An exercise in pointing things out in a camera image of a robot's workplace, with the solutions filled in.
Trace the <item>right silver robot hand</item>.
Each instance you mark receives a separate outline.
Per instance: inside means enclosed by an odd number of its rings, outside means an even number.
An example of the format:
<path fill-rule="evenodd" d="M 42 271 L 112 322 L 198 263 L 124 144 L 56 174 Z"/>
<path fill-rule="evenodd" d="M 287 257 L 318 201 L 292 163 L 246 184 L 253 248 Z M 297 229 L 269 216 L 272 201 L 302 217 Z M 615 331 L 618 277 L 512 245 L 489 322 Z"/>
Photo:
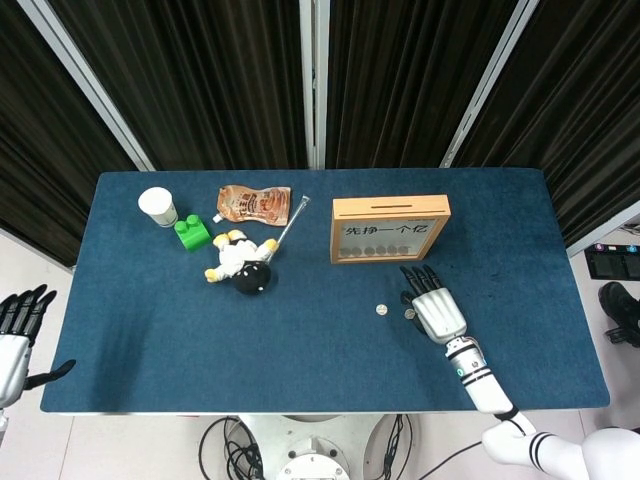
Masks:
<path fill-rule="evenodd" d="M 403 290 L 401 303 L 414 312 L 414 326 L 437 344 L 445 345 L 467 331 L 466 320 L 438 275 L 428 265 L 400 266 L 411 290 Z"/>

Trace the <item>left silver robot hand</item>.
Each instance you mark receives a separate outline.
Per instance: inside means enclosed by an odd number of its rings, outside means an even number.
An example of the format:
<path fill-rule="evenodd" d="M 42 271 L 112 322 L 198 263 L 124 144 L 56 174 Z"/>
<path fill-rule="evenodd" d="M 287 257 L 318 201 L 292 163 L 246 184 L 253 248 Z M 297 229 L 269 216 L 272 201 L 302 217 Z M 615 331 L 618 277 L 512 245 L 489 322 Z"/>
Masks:
<path fill-rule="evenodd" d="M 1 410 L 16 403 L 24 391 L 59 380 L 76 365 L 69 359 L 50 372 L 29 374 L 33 347 L 56 295 L 56 290 L 41 284 L 1 301 Z"/>

